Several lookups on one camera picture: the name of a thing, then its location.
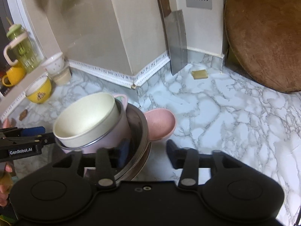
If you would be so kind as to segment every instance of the pink handle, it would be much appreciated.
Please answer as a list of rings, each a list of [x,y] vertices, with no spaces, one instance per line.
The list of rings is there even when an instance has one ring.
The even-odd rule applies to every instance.
[[[124,111],[126,111],[126,108],[128,106],[128,97],[127,95],[124,94],[113,94],[113,97],[120,100],[122,102],[123,105],[123,109]]]

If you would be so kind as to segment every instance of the yellow mug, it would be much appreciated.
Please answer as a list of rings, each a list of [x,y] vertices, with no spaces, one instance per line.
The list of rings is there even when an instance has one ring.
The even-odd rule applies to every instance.
[[[7,72],[6,75],[2,77],[2,84],[6,87],[12,87],[18,84],[25,76],[26,72],[21,66],[20,63],[12,66]],[[5,79],[8,78],[10,84],[5,83]]]

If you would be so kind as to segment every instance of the countertop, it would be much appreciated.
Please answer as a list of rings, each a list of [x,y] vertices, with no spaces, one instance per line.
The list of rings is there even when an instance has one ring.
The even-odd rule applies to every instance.
[[[192,70],[207,67],[208,64],[194,62],[175,76],[161,70],[139,90],[141,110],[170,109],[178,121],[171,138],[179,147],[204,154],[222,150],[279,182],[285,201],[277,219],[284,225],[293,225],[301,205],[301,95],[276,92],[228,68],[223,73],[208,69],[208,79],[193,79]],[[71,82],[57,87],[45,104],[31,106],[28,116],[17,121],[17,126],[42,125],[51,131],[56,117],[72,102],[94,92],[108,91],[106,86],[88,78],[74,74]],[[19,176],[47,164],[50,149],[44,148],[38,157],[15,161]],[[180,173],[171,167],[164,143],[157,143],[135,179],[178,181]],[[199,183],[209,178],[209,169],[200,169]]]

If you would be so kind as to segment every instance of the brown round board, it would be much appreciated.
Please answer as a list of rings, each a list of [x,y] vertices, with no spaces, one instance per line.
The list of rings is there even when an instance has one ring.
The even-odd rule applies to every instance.
[[[252,78],[279,92],[301,91],[301,0],[227,0],[225,28]]]

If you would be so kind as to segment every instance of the white bowl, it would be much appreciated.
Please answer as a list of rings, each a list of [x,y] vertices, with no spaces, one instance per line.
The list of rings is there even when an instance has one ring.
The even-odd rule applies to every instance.
[[[57,74],[60,72],[64,66],[65,61],[63,57],[63,53],[59,52],[55,55],[52,55],[50,58],[46,59],[41,66],[51,75]]]
[[[68,148],[80,147],[108,132],[119,115],[111,94],[94,93],[65,109],[53,125],[53,134]]]

